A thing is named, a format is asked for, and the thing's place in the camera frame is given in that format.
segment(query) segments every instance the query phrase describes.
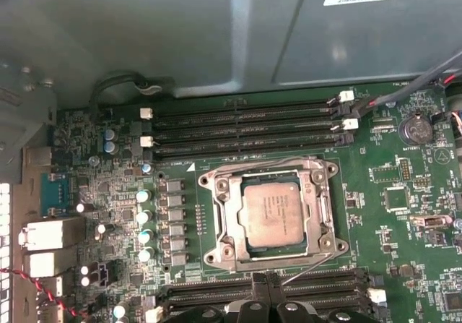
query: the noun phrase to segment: black wire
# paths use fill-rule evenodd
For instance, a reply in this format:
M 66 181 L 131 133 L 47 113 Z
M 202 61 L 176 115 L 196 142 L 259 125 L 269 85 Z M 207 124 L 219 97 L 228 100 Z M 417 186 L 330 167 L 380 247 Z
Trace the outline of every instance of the black wire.
M 110 75 L 118 74 L 112 77 L 106 77 L 95 83 L 93 87 L 93 92 L 90 96 L 90 118 L 93 122 L 97 120 L 98 117 L 98 100 L 100 95 L 104 92 L 104 90 L 108 89 L 109 87 L 121 85 L 127 82 L 133 82 L 140 88 L 146 88 L 149 86 L 148 79 L 141 75 L 138 72 L 111 72 Z
M 386 103 L 396 102 L 400 99 L 409 97 L 413 92 L 416 92 L 420 88 L 426 86 L 432 80 L 435 80 L 440 77 L 440 75 L 454 66 L 459 60 L 462 59 L 462 50 L 457 51 L 456 54 L 451 56 L 449 59 L 442 61 L 437 66 L 432 67 L 427 70 L 424 74 L 417 77 L 414 81 L 409 83 L 407 86 L 402 87 L 400 90 L 397 90 L 394 93 L 389 95 L 384 95 L 375 99 L 370 107 L 383 105 Z

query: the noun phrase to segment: capacitor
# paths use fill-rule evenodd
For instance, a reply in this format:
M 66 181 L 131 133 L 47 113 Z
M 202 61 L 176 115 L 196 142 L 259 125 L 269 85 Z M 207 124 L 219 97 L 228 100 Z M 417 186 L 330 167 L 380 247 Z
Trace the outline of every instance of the capacitor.
M 409 145 L 424 145 L 433 140 L 433 126 L 421 113 L 415 113 L 399 126 L 401 138 Z
M 101 163 L 101 160 L 97 155 L 92 155 L 90 158 L 88 158 L 88 164 L 92 168 L 99 166 L 100 163 Z
M 80 202 L 79 204 L 76 205 L 75 210 L 78 213 L 92 212 L 92 211 L 95 211 L 95 206 L 93 204 L 87 204 L 84 202 Z
M 111 231 L 114 231 L 115 229 L 116 229 L 116 226 L 112 223 L 99 224 L 97 227 L 98 233 L 100 234 L 110 233 Z
M 118 145 L 112 141 L 108 141 L 103 146 L 104 152 L 114 155 L 118 152 Z
M 138 253 L 138 259 L 141 263 L 148 262 L 154 256 L 154 249 L 152 247 L 145 247 Z
M 91 272 L 94 272 L 98 270 L 98 266 L 100 263 L 98 262 L 91 262 L 88 265 L 84 265 L 83 267 L 80 268 L 80 273 L 84 276 L 90 274 Z
M 144 229 L 140 234 L 138 234 L 138 241 L 141 245 L 145 245 L 154 238 L 154 233 L 149 229 Z
M 148 210 L 141 211 L 135 218 L 138 224 L 148 223 L 152 219 L 152 212 Z
M 149 163 L 145 163 L 141 166 L 141 172 L 148 175 L 150 173 L 152 173 L 152 171 L 154 171 L 153 167 L 151 164 Z
M 88 276 L 82 277 L 80 280 L 80 284 L 83 285 L 84 287 L 88 287 L 92 283 L 95 283 L 100 280 L 100 274 L 98 272 L 92 272 L 91 274 L 88 274 Z
M 453 222 L 453 226 L 458 231 L 462 231 L 462 218 L 456 218 Z
M 112 129 L 106 129 L 104 131 L 104 140 L 106 141 L 116 141 L 117 140 L 117 134 L 115 131 Z
M 114 306 L 113 316 L 117 319 L 123 318 L 128 313 L 128 308 L 128 303 L 126 301 L 121 301 Z
M 143 189 L 142 191 L 138 191 L 136 193 L 135 199 L 139 203 L 147 202 L 148 200 L 151 199 L 151 192 L 148 191 L 147 189 Z

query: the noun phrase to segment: twisted red and black wire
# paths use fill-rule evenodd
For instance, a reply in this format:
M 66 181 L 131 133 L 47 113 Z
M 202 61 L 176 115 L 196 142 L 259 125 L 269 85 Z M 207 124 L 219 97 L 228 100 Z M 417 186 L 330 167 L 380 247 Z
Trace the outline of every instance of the twisted red and black wire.
M 21 278 L 23 278 L 24 280 L 29 280 L 29 282 L 31 282 L 39 292 L 42 292 L 44 294 L 47 295 L 48 297 L 48 300 L 49 301 L 52 301 L 54 303 L 56 303 L 57 305 L 59 305 L 63 310 L 65 311 L 68 311 L 72 316 L 74 317 L 77 317 L 77 316 L 80 316 L 80 317 L 87 317 L 87 313 L 86 312 L 83 312 L 83 311 L 77 311 L 76 309 L 74 308 L 69 308 L 66 306 L 65 303 L 63 303 L 62 300 L 58 299 L 57 297 L 55 297 L 53 295 L 53 293 L 51 292 L 51 290 L 43 287 L 43 285 L 40 283 L 39 280 L 36 280 L 35 278 L 33 277 L 30 277 L 29 274 L 27 274 L 26 272 L 24 271 L 21 271 L 21 270 L 16 270 L 16 269 L 9 269 L 9 268 L 5 268 L 5 269 L 0 269 L 0 272 L 3 272 L 3 273 L 10 273 L 10 274 L 13 274 L 13 275 L 19 275 L 21 276 Z

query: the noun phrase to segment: cable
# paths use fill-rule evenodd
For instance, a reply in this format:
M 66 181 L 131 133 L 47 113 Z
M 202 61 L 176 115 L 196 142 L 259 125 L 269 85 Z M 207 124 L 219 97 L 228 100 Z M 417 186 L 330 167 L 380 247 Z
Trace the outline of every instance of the cable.
M 109 87 L 121 85 L 123 83 L 133 82 L 138 85 L 140 88 L 146 88 L 149 86 L 148 79 L 141 75 L 138 72 L 130 72 L 130 71 L 116 71 L 111 72 L 109 77 L 102 79 L 95 83 L 93 87 L 93 92 L 90 96 L 90 118 L 93 122 L 97 120 L 98 115 L 98 99 L 100 95 L 104 92 L 104 90 L 108 89 Z
M 401 89 L 397 90 L 394 93 L 389 95 L 384 95 L 376 98 L 369 102 L 369 108 L 373 106 L 384 105 L 386 103 L 396 102 L 400 99 L 409 97 L 413 92 L 419 90 L 420 88 L 427 85 L 429 82 L 437 79 L 440 75 L 454 66 L 459 60 L 462 59 L 462 50 L 457 51 L 456 54 L 451 56 L 449 59 L 442 61 L 437 66 L 432 67 L 431 69 L 427 70 L 424 74 L 417 77 L 414 81 L 409 83 L 407 86 L 402 87 Z
M 10 273 L 10 274 L 13 274 L 13 275 L 19 275 L 24 280 L 29 280 L 29 282 L 31 282 L 37 288 L 37 290 L 39 292 L 42 292 L 42 293 L 47 295 L 49 301 L 55 302 L 63 310 L 68 311 L 73 317 L 77 317 L 77 316 L 81 316 L 81 317 L 84 317 L 84 318 L 87 317 L 87 314 L 85 312 L 83 312 L 83 311 L 78 312 L 73 308 L 66 307 L 66 305 L 63 303 L 63 301 L 57 299 L 57 297 L 55 297 L 49 289 L 46 289 L 46 288 L 43 287 L 43 285 L 40 283 L 39 280 L 36 280 L 36 279 L 30 277 L 30 275 L 27 274 L 26 272 L 21 271 L 21 270 L 16 270 L 16 269 L 9 269 L 9 268 L 0 269 L 0 272 Z
M 447 85 L 449 84 L 452 80 L 454 80 L 456 78 L 456 74 L 452 74 L 450 75 L 449 77 L 446 77 L 446 79 L 443 81 L 443 84 L 444 85 Z
M 457 114 L 457 112 L 451 112 L 451 115 L 456 119 L 457 122 L 457 130 L 459 131 L 459 134 L 462 135 L 462 119 L 461 117 Z
M 281 285 L 286 285 L 287 283 L 290 283 L 292 282 L 293 280 L 296 280 L 297 278 L 299 278 L 300 276 L 303 276 L 304 274 L 306 274 L 307 272 L 310 272 L 311 270 L 313 270 L 314 268 L 318 267 L 319 265 L 327 262 L 328 260 L 332 259 L 334 257 L 334 254 L 330 254 L 328 257 L 326 257 L 325 259 L 321 260 L 319 263 L 316 263 L 312 266 L 310 266 L 309 268 L 307 268 L 306 270 L 303 270 L 302 272 L 299 272 L 298 274 L 292 276 L 292 277 L 289 277 L 287 280 L 285 280 Z

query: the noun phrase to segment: gray cable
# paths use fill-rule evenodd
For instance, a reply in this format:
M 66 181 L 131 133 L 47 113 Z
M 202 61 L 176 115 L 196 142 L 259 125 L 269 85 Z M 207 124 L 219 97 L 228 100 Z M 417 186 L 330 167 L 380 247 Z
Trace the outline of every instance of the gray cable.
M 416 92 L 420 88 L 427 85 L 429 82 L 440 77 L 440 75 L 443 72 L 445 72 L 446 70 L 454 66 L 457 63 L 457 61 L 461 59 L 462 59 L 462 50 L 459 50 L 452 57 L 450 57 L 449 59 L 445 61 L 442 61 L 437 66 L 434 66 L 431 69 L 427 70 L 424 74 L 417 77 L 414 81 L 409 83 L 407 86 L 402 87 L 400 90 L 397 90 L 396 92 L 391 93 L 389 95 L 378 97 L 377 99 L 374 100 L 374 104 L 371 105 L 371 107 L 383 105 L 386 103 L 391 103 L 391 102 L 398 101 L 400 99 L 409 97 L 413 92 Z
M 298 274 L 292 276 L 292 277 L 289 277 L 287 280 L 285 280 L 281 285 L 286 285 L 287 283 L 290 283 L 292 282 L 293 280 L 299 278 L 300 276 L 303 276 L 304 274 L 306 274 L 307 272 L 310 272 L 311 270 L 315 269 L 316 267 L 318 267 L 319 265 L 327 262 L 328 260 L 332 259 L 334 257 L 334 254 L 329 254 L 328 257 L 326 257 L 325 259 L 321 260 L 319 263 L 316 263 L 312 266 L 310 266 L 309 268 L 307 268 L 306 270 L 303 270 L 302 272 L 299 272 Z

